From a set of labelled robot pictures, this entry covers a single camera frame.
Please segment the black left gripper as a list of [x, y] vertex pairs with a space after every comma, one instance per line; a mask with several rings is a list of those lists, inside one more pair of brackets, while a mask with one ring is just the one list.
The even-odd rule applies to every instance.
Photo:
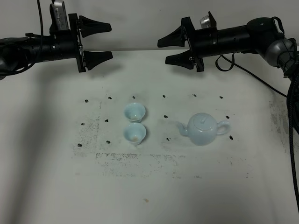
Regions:
[[75, 58], [79, 72], [85, 72], [85, 64], [88, 70], [97, 65], [113, 59], [111, 51], [90, 52], [84, 51], [81, 43], [83, 38], [98, 34], [111, 32], [110, 23], [98, 22], [77, 14], [68, 14], [70, 20], [69, 29], [59, 29], [56, 16], [51, 14], [52, 24], [50, 26], [50, 61]]

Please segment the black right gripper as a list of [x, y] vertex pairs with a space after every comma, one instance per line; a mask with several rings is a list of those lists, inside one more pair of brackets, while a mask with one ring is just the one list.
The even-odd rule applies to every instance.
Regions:
[[184, 47], [188, 41], [189, 50], [167, 56], [165, 64], [184, 67], [198, 72], [204, 71], [203, 58], [251, 49], [250, 36], [245, 26], [218, 30], [216, 27], [196, 30], [189, 17], [181, 21], [181, 26], [157, 42], [159, 48]]

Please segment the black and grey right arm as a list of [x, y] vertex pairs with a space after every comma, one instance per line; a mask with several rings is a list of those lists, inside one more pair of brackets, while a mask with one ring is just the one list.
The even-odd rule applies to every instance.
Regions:
[[256, 18], [243, 26], [218, 30], [209, 13], [200, 24], [201, 29], [195, 29], [190, 17], [182, 18], [179, 28], [158, 40], [159, 48], [189, 45], [189, 50], [166, 57], [166, 64], [202, 72], [205, 57], [251, 53], [259, 54], [270, 66], [281, 68], [285, 78], [291, 78], [299, 70], [297, 43], [285, 37], [278, 17]]

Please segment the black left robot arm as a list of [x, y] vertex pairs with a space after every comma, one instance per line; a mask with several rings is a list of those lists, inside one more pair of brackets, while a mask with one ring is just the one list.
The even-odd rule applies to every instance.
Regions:
[[112, 30], [109, 23], [69, 14], [70, 28], [58, 29], [55, 23], [50, 34], [27, 33], [22, 38], [4, 38], [0, 41], [0, 78], [20, 74], [41, 62], [76, 59], [79, 72], [86, 72], [113, 58], [112, 52], [83, 50], [82, 38]]

